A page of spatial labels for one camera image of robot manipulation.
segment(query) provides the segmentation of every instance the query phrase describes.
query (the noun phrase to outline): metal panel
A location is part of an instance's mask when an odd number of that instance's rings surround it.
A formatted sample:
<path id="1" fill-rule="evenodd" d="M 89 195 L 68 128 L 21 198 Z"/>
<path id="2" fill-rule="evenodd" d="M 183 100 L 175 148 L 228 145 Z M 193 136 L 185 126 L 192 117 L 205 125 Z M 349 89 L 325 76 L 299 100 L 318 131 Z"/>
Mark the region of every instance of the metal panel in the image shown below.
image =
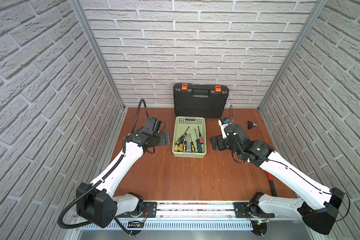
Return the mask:
<path id="1" fill-rule="evenodd" d="M 79 236 L 80 240 L 130 240 L 130 239 L 171 239 L 171 240 L 312 240 L 312 235 L 307 226 L 299 221 L 275 221 L 268 224 L 267 233 L 264 238 L 254 235 L 251 231 L 141 231 L 136 237 L 129 237 L 128 234 L 117 231 L 86 231 L 82 230 Z"/>
<path id="2" fill-rule="evenodd" d="M 120 223 L 127 228 L 128 221 L 130 220 L 120 220 Z M 82 227 L 81 230 L 121 230 L 121 228 L 113 220 L 105 228 L 91 223 Z M 143 230 L 248 231 L 253 228 L 249 220 L 147 220 Z"/>
<path id="3" fill-rule="evenodd" d="M 293 43 L 291 49 L 289 50 L 287 56 L 285 57 L 283 63 L 281 64 L 279 70 L 277 71 L 275 77 L 273 78 L 273 81 L 271 85 L 269 86 L 267 93 L 265 94 L 263 100 L 261 101 L 259 105 L 259 111 L 261 111 L 265 104 L 268 102 L 269 98 L 271 97 L 271 94 L 273 92 L 273 89 L 277 86 L 279 83 L 281 77 L 283 76 L 285 70 L 287 70 L 289 64 L 292 62 L 292 59 L 298 52 L 299 48 L 303 44 L 304 40 L 306 39 L 308 33 L 311 31 L 313 25 L 315 24 L 317 18 L 323 11 L 325 5 L 327 4 L 328 0 L 317 0 L 316 4 L 314 5 L 311 14 L 309 15 L 309 18 L 305 22 L 303 28 L 301 29 L 299 35 L 296 37 L 295 42 Z"/>
<path id="4" fill-rule="evenodd" d="M 77 19 L 79 20 L 79 23 L 83 29 L 83 32 L 85 33 L 85 35 L 87 37 L 87 40 L 93 50 L 93 53 L 95 54 L 95 57 L 97 58 L 97 60 L 99 62 L 99 66 L 104 73 L 104 76 L 110 86 L 110 89 L 112 90 L 112 93 L 116 98 L 116 102 L 119 105 L 120 109 L 122 111 L 124 111 L 125 106 L 123 104 L 123 101 L 121 100 L 119 92 L 117 91 L 116 85 L 113 82 L 113 78 L 112 78 L 112 75 L 110 74 L 106 60 L 104 59 L 104 56 L 100 50 L 99 45 L 97 44 L 97 40 L 92 31 L 91 25 L 89 24 L 87 16 L 84 13 L 84 9 L 81 6 L 80 0 L 69 0 L 69 1 L 71 3 L 73 11 L 76 13 Z"/>

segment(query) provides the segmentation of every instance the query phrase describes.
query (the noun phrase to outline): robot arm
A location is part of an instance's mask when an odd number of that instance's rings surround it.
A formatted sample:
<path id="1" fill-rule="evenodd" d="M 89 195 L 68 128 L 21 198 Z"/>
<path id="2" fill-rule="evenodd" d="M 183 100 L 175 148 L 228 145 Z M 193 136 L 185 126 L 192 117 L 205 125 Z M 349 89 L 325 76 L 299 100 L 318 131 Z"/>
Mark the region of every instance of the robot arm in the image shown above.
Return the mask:
<path id="1" fill-rule="evenodd" d="M 344 197 L 343 192 L 337 188 L 329 189 L 311 179 L 265 142 L 250 141 L 242 126 L 229 124 L 222 128 L 223 131 L 227 138 L 220 141 L 224 142 L 224 146 L 218 146 L 220 151 L 229 149 L 240 160 L 277 177 L 300 197 L 287 199 L 257 192 L 248 204 L 253 217 L 264 213 L 280 214 L 302 220 L 321 234 L 331 231 Z"/>
<path id="2" fill-rule="evenodd" d="M 77 228 L 89 223 L 95 223 L 105 228 L 115 216 L 130 212 L 138 216 L 143 210 L 143 197 L 129 192 L 123 196 L 113 197 L 117 186 L 132 167 L 132 165 L 153 147 L 170 144 L 169 132 L 159 132 L 161 121 L 149 118 L 148 112 L 145 127 L 134 131 L 135 124 L 128 137 L 123 139 L 123 149 L 107 168 L 93 179 L 90 184 L 81 183 L 76 189 L 77 198 L 62 210 L 58 218 L 58 225 L 62 228 Z M 77 214 L 88 221 L 73 225 L 65 224 L 62 219 L 67 211 L 76 204 Z"/>

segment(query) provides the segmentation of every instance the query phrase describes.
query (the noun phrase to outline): screwdriver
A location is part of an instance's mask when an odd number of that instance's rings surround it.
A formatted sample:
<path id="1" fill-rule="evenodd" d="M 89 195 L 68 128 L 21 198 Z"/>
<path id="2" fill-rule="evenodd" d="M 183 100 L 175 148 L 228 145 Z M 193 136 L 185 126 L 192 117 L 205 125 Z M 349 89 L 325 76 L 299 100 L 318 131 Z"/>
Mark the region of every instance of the screwdriver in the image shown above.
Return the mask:
<path id="1" fill-rule="evenodd" d="M 197 151 L 198 152 L 203 152 L 202 146 L 200 145 L 200 139 L 196 139 L 196 146 L 197 146 Z"/>
<path id="2" fill-rule="evenodd" d="M 183 142 L 183 140 L 184 140 L 184 134 L 183 134 L 181 137 L 179 137 L 179 139 L 177 140 L 177 142 L 176 142 L 176 144 L 175 144 L 176 147 L 178 147 L 178 146 L 180 145 L 180 143 Z"/>
<path id="3" fill-rule="evenodd" d="M 185 137 L 184 137 L 183 152 L 187 152 L 187 134 L 185 134 Z"/>
<path id="4" fill-rule="evenodd" d="M 199 140 L 200 140 L 200 144 L 203 144 L 203 137 L 202 137 L 202 134 L 200 133 L 200 128 L 199 126 L 197 126 L 197 128 L 199 129 Z"/>
<path id="5" fill-rule="evenodd" d="M 192 135 L 191 135 L 191 152 L 195 152 L 195 146 L 193 145 L 193 141 L 192 141 Z"/>
<path id="6" fill-rule="evenodd" d="M 181 152 L 183 150 L 183 142 L 185 137 L 187 136 L 187 133 L 185 133 L 184 137 L 182 138 L 181 142 L 179 143 L 179 148 L 177 149 L 178 152 Z"/>
<path id="7" fill-rule="evenodd" d="M 190 141 L 190 134 L 188 134 L 187 138 L 188 138 L 188 142 L 187 142 L 187 152 L 192 152 L 191 151 L 191 141 Z"/>

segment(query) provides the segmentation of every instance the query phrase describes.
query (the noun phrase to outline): toolbox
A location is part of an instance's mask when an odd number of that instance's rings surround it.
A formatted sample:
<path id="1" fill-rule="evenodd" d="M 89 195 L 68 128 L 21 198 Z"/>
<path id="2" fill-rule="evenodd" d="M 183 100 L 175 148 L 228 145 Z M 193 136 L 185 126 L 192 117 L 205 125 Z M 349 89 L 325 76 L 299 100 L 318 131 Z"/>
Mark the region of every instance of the toolbox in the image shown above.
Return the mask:
<path id="1" fill-rule="evenodd" d="M 196 139 L 199 139 L 199 131 L 204 139 L 204 144 L 201 144 L 202 152 L 196 150 Z M 187 131 L 187 134 L 191 135 L 191 140 L 195 145 L 195 152 L 178 152 L 178 147 L 175 146 L 176 140 Z M 194 157 L 194 158 L 203 158 L 206 154 L 206 134 L 205 134 L 205 119 L 200 117 L 176 117 L 175 130 L 173 132 L 173 145 L 172 152 L 175 157 Z"/>
<path id="2" fill-rule="evenodd" d="M 176 116 L 221 118 L 229 89 L 223 85 L 176 83 L 173 99 Z"/>

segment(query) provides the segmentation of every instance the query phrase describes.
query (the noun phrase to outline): toolbox handle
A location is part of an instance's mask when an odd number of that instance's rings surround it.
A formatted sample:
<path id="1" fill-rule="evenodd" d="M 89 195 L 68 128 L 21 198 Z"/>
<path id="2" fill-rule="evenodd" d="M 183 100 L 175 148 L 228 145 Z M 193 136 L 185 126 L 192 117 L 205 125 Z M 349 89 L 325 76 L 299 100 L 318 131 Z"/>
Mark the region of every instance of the toolbox handle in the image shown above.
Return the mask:
<path id="1" fill-rule="evenodd" d="M 192 89 L 192 97 L 209 98 L 210 95 L 211 95 L 210 88 L 193 88 Z"/>

